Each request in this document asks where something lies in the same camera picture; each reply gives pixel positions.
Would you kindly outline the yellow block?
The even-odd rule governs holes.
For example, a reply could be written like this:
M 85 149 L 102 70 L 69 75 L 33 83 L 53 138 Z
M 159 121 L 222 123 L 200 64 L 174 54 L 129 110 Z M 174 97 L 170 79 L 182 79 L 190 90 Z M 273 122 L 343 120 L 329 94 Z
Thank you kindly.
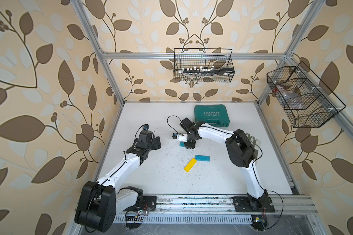
M 185 166 L 184 170 L 185 170 L 186 172 L 189 172 L 189 171 L 192 169 L 192 167 L 196 164 L 196 162 L 197 162 L 197 160 L 196 160 L 195 158 L 192 158 L 192 159 L 189 161 L 189 163 Z

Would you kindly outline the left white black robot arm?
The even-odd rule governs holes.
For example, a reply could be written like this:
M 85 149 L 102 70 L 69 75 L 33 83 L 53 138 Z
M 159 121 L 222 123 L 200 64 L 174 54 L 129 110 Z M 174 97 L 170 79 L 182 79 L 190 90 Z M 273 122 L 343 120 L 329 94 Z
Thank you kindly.
M 98 181 L 88 181 L 82 188 L 74 221 L 85 227 L 86 232 L 106 232 L 118 213 L 140 212 L 147 206 L 143 190 L 123 188 L 123 183 L 148 158 L 153 150 L 161 149 L 160 137 L 150 130 L 142 130 L 132 146 L 124 151 L 124 158 Z

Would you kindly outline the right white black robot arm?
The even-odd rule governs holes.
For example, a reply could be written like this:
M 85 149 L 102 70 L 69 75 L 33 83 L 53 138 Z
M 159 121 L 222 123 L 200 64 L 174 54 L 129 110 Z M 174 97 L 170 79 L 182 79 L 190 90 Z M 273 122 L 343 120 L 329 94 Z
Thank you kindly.
M 257 177 L 256 150 L 243 130 L 227 131 L 203 121 L 193 123 L 188 118 L 183 119 L 179 126 L 185 133 L 176 132 L 172 135 L 173 139 L 183 142 L 185 148 L 189 149 L 194 149 L 196 141 L 200 139 L 209 139 L 224 145 L 227 148 L 230 161 L 241 169 L 248 197 L 259 200 L 266 195 L 266 190 Z

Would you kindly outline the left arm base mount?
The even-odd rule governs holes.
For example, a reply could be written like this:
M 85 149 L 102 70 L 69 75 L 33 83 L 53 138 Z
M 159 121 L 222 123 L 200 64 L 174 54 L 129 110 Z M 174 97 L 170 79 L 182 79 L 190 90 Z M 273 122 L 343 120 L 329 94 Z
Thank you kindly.
M 139 211 L 155 211 L 157 206 L 157 197 L 154 195 L 145 195 L 137 199 L 134 206 L 124 209 L 125 212 L 139 212 Z

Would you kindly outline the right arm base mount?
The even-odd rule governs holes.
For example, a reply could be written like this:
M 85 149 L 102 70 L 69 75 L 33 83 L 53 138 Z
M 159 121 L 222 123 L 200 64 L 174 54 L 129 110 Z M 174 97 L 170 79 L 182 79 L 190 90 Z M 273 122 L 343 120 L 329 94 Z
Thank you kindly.
M 232 198 L 236 212 L 275 212 L 273 202 L 267 195 L 254 198 L 250 195 L 235 196 Z

